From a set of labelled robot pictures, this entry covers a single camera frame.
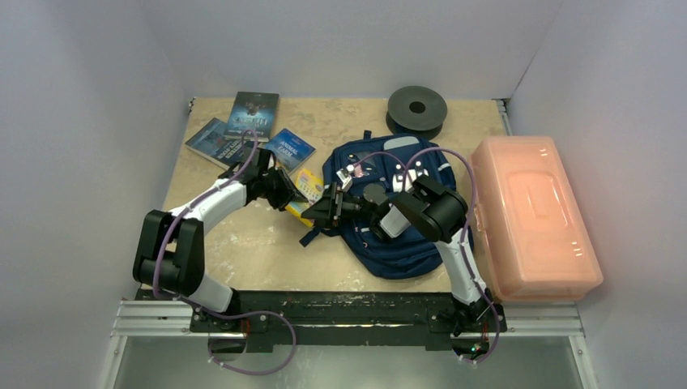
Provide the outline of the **colourful crayon box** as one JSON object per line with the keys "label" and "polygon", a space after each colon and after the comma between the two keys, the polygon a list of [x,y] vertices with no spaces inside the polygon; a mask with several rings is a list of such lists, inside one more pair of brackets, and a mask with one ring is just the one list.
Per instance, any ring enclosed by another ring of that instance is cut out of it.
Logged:
{"label": "colourful crayon box", "polygon": [[296,188],[305,196],[306,201],[292,201],[287,207],[286,211],[295,216],[300,222],[307,227],[312,228],[314,222],[310,219],[304,219],[301,214],[314,205],[321,197],[324,191],[324,184],[322,179],[309,171],[308,169],[301,169],[295,177]]}

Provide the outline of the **navy blue student backpack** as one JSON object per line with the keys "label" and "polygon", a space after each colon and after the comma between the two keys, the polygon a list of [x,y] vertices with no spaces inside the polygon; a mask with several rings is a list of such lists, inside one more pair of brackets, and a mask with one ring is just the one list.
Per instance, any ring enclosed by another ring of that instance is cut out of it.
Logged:
{"label": "navy blue student backpack", "polygon": [[[442,185],[456,190],[454,172],[446,157],[436,151],[436,144],[414,135],[374,137],[367,130],[359,140],[336,147],[322,166],[324,190],[337,182],[335,172],[347,165],[369,169],[367,177],[353,178],[349,194],[362,196],[368,184],[379,184],[386,192],[398,193],[409,188],[418,175],[428,175]],[[413,227],[400,237],[387,241],[369,230],[369,221],[350,220],[338,229],[319,229],[316,233],[340,236],[363,266],[374,276],[404,280],[425,275],[442,260],[434,244]]]}

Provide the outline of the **pink eraser stick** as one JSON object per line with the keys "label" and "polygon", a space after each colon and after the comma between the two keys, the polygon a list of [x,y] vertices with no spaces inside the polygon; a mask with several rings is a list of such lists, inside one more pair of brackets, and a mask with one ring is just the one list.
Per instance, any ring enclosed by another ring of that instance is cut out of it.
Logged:
{"label": "pink eraser stick", "polygon": [[354,178],[367,177],[370,175],[369,169],[362,165],[352,164],[348,165],[345,169],[348,174]]}

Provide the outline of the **dark cover book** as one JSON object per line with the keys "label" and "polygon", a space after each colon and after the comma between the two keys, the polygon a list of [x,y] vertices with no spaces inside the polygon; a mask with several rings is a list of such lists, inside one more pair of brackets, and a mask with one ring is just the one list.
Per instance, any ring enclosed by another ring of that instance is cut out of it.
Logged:
{"label": "dark cover book", "polygon": [[239,139],[246,130],[252,130],[259,142],[267,142],[271,138],[278,103],[278,93],[238,92],[224,137]]}

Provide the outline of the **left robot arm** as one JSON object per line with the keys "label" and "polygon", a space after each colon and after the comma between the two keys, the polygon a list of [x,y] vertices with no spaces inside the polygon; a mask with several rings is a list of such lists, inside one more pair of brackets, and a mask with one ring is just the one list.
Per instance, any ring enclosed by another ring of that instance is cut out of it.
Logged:
{"label": "left robot arm", "polygon": [[275,154],[247,147],[241,161],[218,176],[204,192],[171,211],[145,215],[134,257],[134,280],[152,287],[155,295],[175,293],[211,310],[210,320],[221,331],[241,323],[233,304],[235,291],[206,269],[205,236],[231,213],[256,199],[283,211],[291,202],[304,202]]}

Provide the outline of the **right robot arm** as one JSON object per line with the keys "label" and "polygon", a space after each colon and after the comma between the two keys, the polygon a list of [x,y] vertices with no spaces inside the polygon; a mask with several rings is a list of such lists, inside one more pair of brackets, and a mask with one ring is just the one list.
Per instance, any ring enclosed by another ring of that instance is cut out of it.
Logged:
{"label": "right robot arm", "polygon": [[446,268],[450,293],[457,303],[457,324],[473,330],[495,305],[477,270],[468,237],[469,207],[463,197],[428,175],[412,181],[409,190],[388,193],[379,184],[368,184],[362,196],[348,193],[350,183],[336,182],[306,208],[301,217],[319,229],[340,228],[350,220],[369,221],[369,230],[387,241],[413,227],[432,242]]}

